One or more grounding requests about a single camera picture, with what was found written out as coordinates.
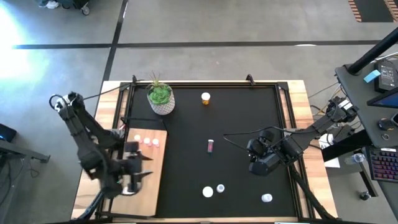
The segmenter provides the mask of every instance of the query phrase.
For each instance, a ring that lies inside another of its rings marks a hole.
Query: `keyboard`
[[[369,150],[369,168],[373,180],[398,182],[398,153]]]

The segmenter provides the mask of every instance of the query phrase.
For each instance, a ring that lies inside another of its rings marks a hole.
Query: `water bottle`
[[[365,155],[362,153],[357,153],[352,156],[348,156],[344,161],[347,165],[353,165],[365,160]]]

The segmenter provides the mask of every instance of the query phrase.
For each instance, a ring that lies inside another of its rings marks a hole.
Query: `potted plant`
[[[148,85],[148,101],[150,107],[159,115],[166,115],[173,111],[175,102],[173,90],[168,84],[159,82],[160,75],[154,74],[153,82]]]

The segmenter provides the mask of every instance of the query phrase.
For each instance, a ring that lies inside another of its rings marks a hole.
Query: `computer monitor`
[[[387,91],[368,101],[368,106],[398,108],[398,88]]]

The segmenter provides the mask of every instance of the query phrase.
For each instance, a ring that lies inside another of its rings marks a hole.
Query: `concrete floor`
[[[17,143],[44,154],[48,164],[23,173],[5,223],[68,220],[81,168],[75,143],[48,106],[54,93],[98,93],[109,49],[10,50],[16,44],[110,44],[122,0],[95,0],[90,15],[77,10],[38,8],[34,1],[3,0],[0,21],[0,123],[18,130]],[[377,40],[394,23],[357,23],[347,0],[130,0],[119,43],[199,41]],[[334,68],[359,58],[370,45],[316,47],[205,47],[117,49],[110,80],[302,79],[308,95],[336,82]],[[323,106],[333,89],[310,98]],[[86,102],[90,113],[97,99]],[[366,202],[359,174],[330,177],[339,217],[397,223],[382,192]]]

